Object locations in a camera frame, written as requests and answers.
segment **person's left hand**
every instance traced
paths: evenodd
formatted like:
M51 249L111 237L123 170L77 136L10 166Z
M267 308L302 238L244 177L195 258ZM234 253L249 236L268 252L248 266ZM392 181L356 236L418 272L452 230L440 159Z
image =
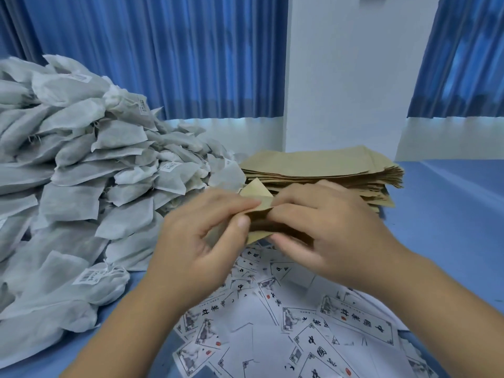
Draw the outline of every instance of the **person's left hand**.
M236 193L209 188L164 218L156 249L143 285L180 304L181 311L199 304L228 276L249 233L250 219L239 212L260 201ZM211 246L205 235L217 225L227 225L217 243Z

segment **pile of white bags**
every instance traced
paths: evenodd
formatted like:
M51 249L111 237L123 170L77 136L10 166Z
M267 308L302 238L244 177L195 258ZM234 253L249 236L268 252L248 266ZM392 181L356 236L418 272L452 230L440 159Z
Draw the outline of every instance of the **pile of white bags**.
M46 55L0 61L0 369L96 325L144 271L171 209L245 183L201 127Z

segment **person's right hand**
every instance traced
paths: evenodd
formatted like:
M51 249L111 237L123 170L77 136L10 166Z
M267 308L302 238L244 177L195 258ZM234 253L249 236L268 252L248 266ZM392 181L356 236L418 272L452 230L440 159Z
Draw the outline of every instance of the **person's right hand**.
M291 184L273 200L268 219L310 235L313 248L280 233L274 244L329 280L372 293L412 254L356 193L339 184Z

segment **label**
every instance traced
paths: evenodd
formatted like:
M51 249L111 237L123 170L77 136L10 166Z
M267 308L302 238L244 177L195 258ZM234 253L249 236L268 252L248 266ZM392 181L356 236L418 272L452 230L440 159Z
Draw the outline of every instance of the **label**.
M149 108L147 107L147 98L143 95L138 96L138 108L140 110L140 115L149 114Z
M75 279L74 282L72 282L72 285L80 285L80 284L87 284L87 285L96 285L100 280L108 273L107 269L85 269L84 272L82 272L79 277Z
M91 75L85 75L85 74L62 74L61 76L65 78L69 78L71 80L79 81L79 82L84 82L84 83L89 83L93 79Z
M176 166L180 166L180 162L167 162L164 166L159 168L159 171L172 172Z

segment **fingernail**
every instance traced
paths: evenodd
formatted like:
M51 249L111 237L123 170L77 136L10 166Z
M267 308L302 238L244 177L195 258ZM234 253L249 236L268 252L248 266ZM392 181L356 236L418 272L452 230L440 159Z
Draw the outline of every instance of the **fingernail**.
M237 224L238 224L238 227L245 229L250 225L250 218L246 215L241 215L238 218Z

